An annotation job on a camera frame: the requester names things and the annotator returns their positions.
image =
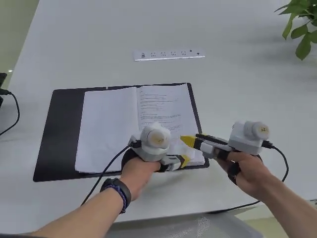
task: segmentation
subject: electrical outlet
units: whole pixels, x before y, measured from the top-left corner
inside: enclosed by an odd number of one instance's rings
[[[309,200],[309,203],[312,204],[315,208],[317,208],[317,199]]]
[[[205,53],[200,49],[188,48],[169,51],[135,51],[133,57],[134,61],[194,59],[204,58]]]

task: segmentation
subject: wristwatch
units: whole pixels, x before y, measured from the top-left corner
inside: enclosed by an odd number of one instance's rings
[[[114,179],[110,179],[107,178],[103,185],[101,186],[100,192],[104,191],[107,188],[113,188],[114,190],[116,190],[120,196],[122,197],[123,200],[123,208],[121,213],[125,213],[125,209],[129,206],[132,196],[131,196],[131,192],[128,189],[128,187],[119,179],[114,178]]]

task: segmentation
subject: white table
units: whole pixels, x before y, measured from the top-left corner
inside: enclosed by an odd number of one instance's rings
[[[261,120],[287,156],[286,184],[317,198],[313,174],[317,68],[285,42],[279,3],[209,0],[40,1],[9,90],[21,121],[0,138],[0,231],[34,230],[78,207],[95,178],[32,181],[52,91],[61,88],[191,82],[203,131],[228,138],[236,120]],[[134,62],[133,50],[200,47],[205,59]],[[0,127],[16,117],[5,98]],[[278,177],[282,158],[262,153]],[[117,221],[234,207],[253,199],[215,162],[208,169],[155,174]]]

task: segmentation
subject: white paper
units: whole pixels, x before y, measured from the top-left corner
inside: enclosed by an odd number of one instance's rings
[[[86,92],[75,169],[101,173],[138,130],[135,87]],[[108,171],[120,171],[122,157]]]
[[[169,154],[186,154],[190,165],[203,165],[205,159],[200,151],[189,148],[179,137],[195,135],[198,128],[187,84],[178,86],[143,86],[138,88],[139,128],[158,121],[171,131]]]

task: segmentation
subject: cable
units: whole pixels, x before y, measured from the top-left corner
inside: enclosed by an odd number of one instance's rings
[[[280,149],[278,149],[277,147],[273,146],[272,149],[276,150],[278,153],[280,153],[280,155],[283,157],[284,159],[284,163],[285,163],[285,167],[286,167],[286,172],[284,174],[284,177],[282,178],[282,182],[284,182],[288,176],[288,172],[289,172],[289,167],[288,167],[288,162],[286,159],[286,156],[283,154],[282,151],[280,151]]]
[[[97,179],[97,182],[95,183],[95,185],[93,186],[93,188],[90,190],[90,192],[88,193],[88,195],[85,197],[84,201],[82,202],[82,205],[85,204],[85,202],[88,200],[88,198],[90,197],[90,195],[93,193],[93,191],[95,190],[95,188],[97,187],[98,183],[100,182],[100,180],[102,179],[102,177],[104,176],[105,172],[107,171],[107,169],[110,167],[110,165],[115,161],[116,158],[119,157],[119,155],[121,155],[124,151],[126,151],[128,148],[131,147],[131,144],[128,144],[126,147],[123,148],[123,150],[121,150],[118,154],[116,154],[116,156],[114,156],[114,158],[109,162],[109,164],[105,167],[104,171],[102,171],[102,173],[99,175],[99,178]]]
[[[285,163],[285,167],[286,167],[285,174],[284,174],[284,176],[282,178],[282,182],[284,182],[286,180],[286,178],[288,176],[288,172],[289,172],[289,167],[288,167],[288,162],[287,162],[286,156],[283,154],[283,152],[280,149],[278,149],[277,147],[273,146],[273,144],[271,142],[267,141],[267,140],[265,140],[263,142],[262,147],[267,148],[267,149],[274,149],[278,153],[280,153],[280,155],[283,157],[283,160],[284,160],[284,163]],[[222,213],[222,212],[229,212],[229,211],[236,210],[236,209],[239,209],[239,208],[253,206],[253,205],[258,204],[259,202],[260,201],[258,200],[258,201],[255,201],[255,202],[252,202],[252,203],[248,203],[248,204],[244,204],[244,205],[237,206],[237,207],[232,207],[232,208],[223,209],[223,210],[214,211],[214,212],[208,212],[208,214],[219,214],[219,213]]]
[[[17,117],[15,123],[14,123],[12,126],[10,126],[8,129],[6,129],[6,130],[4,130],[3,132],[1,132],[1,133],[0,133],[0,136],[2,136],[2,135],[5,134],[8,130],[10,130],[10,129],[12,129],[13,127],[15,127],[15,125],[17,125],[17,123],[19,122],[19,120],[20,120],[20,108],[19,108],[18,100],[17,100],[16,96],[15,96],[13,93],[9,92],[8,90],[0,89],[0,95],[11,95],[11,96],[14,98],[14,100],[15,100],[16,109],[17,109],[17,111],[18,111],[18,117]]]

